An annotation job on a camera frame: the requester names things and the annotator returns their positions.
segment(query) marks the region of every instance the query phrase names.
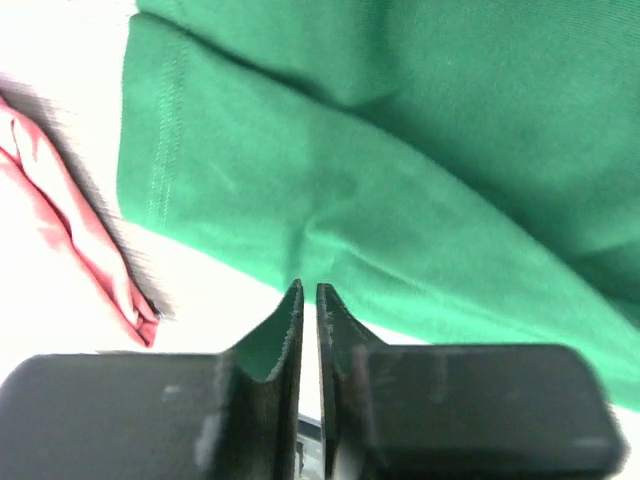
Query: black clamp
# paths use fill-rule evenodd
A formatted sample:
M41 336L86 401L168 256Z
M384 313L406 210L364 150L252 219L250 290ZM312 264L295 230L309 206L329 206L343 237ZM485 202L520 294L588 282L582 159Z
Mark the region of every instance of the black clamp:
M219 355L26 361L0 388L0 478L577 480L619 467L623 440L572 350L388 345L330 285L316 303L321 425L298 418L296 281Z

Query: red fabric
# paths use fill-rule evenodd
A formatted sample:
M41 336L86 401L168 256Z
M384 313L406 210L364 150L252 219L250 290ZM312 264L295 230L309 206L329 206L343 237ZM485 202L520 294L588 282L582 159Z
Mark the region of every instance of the red fabric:
M158 321L102 223L40 128L2 99L0 289L2 316L28 322L29 336L57 335L59 324L85 349L126 348L122 329L154 342Z

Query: green cloth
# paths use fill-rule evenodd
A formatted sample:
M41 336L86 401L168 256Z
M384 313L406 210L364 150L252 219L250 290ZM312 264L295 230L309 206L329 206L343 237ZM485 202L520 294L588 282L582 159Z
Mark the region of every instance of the green cloth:
M640 410L640 1L138 6L125 218L429 342L568 344Z

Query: white surface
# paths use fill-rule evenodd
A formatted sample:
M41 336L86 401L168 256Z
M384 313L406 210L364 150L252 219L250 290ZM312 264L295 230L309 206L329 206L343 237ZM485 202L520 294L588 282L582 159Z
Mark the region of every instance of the white surface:
M215 352L233 344L278 303L274 290L189 250L127 224L115 197L120 130L120 75L134 0L0 0L0 94L40 123L131 263L142 290L166 313L154 351ZM249 300L239 300L238 292ZM305 311L300 412L318 418L320 396L313 307ZM41 352L83 351L73 323L42 319L55 335L3 312L0 378ZM375 329L387 341L408 337ZM635 449L640 414L614 409ZM620 479L640 478L640 452Z

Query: black plastic part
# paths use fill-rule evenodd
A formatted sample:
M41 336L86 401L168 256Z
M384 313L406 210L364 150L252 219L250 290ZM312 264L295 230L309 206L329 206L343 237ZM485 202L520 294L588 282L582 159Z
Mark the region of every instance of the black plastic part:
M594 375L557 345L386 345L318 287L325 475L600 479L624 445Z
M0 390L2 480L294 477L303 292L220 355L50 355Z

